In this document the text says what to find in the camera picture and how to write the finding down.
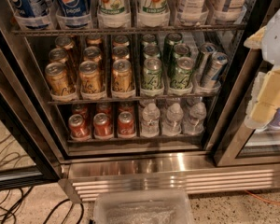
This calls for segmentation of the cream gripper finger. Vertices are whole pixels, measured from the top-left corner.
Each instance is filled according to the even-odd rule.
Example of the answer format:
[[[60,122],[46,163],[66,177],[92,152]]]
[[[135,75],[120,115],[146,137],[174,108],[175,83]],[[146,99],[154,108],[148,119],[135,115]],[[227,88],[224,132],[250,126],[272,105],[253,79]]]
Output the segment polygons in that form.
[[[251,99],[245,112],[245,126],[260,129],[272,119],[280,107],[280,66],[268,73],[259,72],[254,79]]]
[[[252,34],[245,40],[244,46],[249,49],[261,49],[261,42],[265,35],[265,32],[265,26],[259,28],[254,34]]]

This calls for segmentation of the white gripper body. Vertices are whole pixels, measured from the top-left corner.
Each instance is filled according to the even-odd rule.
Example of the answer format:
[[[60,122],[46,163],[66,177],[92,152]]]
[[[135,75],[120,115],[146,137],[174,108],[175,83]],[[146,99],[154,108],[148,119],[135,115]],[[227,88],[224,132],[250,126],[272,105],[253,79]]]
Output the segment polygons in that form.
[[[261,49],[265,61],[280,66],[280,8],[267,23]]]

